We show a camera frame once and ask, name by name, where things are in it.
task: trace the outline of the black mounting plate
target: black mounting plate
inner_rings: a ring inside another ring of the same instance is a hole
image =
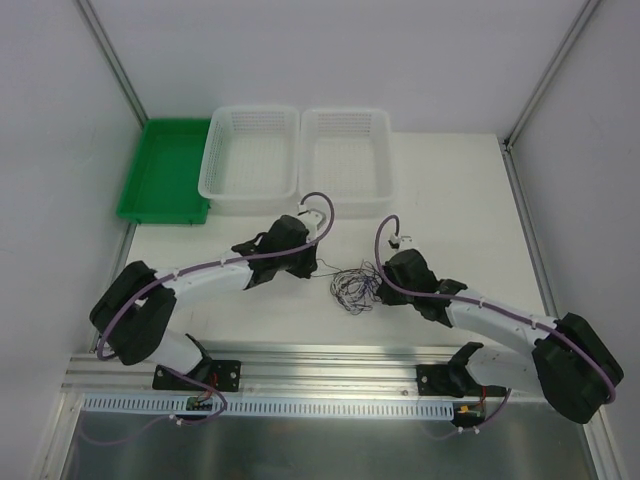
[[[206,378],[215,374],[215,389],[220,392],[237,392],[240,388],[240,369],[242,363],[237,360],[211,360]],[[197,391],[198,387],[192,383],[175,377],[163,366],[158,365],[153,375],[151,388],[169,391]]]
[[[416,381],[418,384],[418,395],[421,397],[442,397],[443,394],[434,390],[434,388],[429,384],[430,376],[438,376],[446,374],[449,370],[449,365],[440,364],[440,365],[416,365]],[[486,387],[487,389],[487,397],[497,397],[501,398],[507,394],[507,389],[504,387],[498,387],[495,385],[489,385]],[[467,396],[469,397],[481,397],[482,396],[482,385],[478,385],[477,383],[473,385],[468,391]]]

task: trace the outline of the white table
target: white table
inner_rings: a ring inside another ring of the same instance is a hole
[[[543,313],[496,137],[396,133],[393,146],[399,194],[392,210],[436,275]],[[144,260],[152,268],[201,263],[294,212],[292,207],[265,217],[210,215],[205,225],[191,227],[139,226],[128,262]],[[336,221],[318,256],[341,268],[373,260],[381,219]],[[390,254],[383,246],[383,259]],[[321,265],[317,273],[328,272]],[[429,322],[410,306],[377,304],[353,316],[335,303],[329,283],[330,277],[300,280],[281,272],[253,290],[176,312],[170,326],[202,340],[298,345],[455,346],[479,338]]]

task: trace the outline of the gray wall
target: gray wall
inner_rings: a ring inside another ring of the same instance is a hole
[[[94,0],[147,113],[381,107],[505,136],[584,0]]]
[[[587,317],[626,378],[607,408],[640,478],[640,2],[607,0],[516,144],[562,312]]]
[[[28,475],[124,225],[139,128],[71,0],[0,7],[0,477]]]

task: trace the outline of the wire bundle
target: wire bundle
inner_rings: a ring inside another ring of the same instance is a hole
[[[329,293],[351,315],[360,315],[373,309],[373,304],[380,298],[376,291],[382,283],[382,277],[371,262],[362,261],[360,267],[341,270],[318,259],[327,267],[337,270],[328,275],[314,275],[317,277],[332,276]]]

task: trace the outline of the gray floor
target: gray floor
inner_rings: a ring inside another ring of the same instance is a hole
[[[92,438],[131,434],[153,417],[84,414]],[[479,435],[434,441],[450,424],[401,420],[223,417],[160,422],[123,446],[82,440],[67,479],[592,479],[581,427],[548,407],[511,404]]]

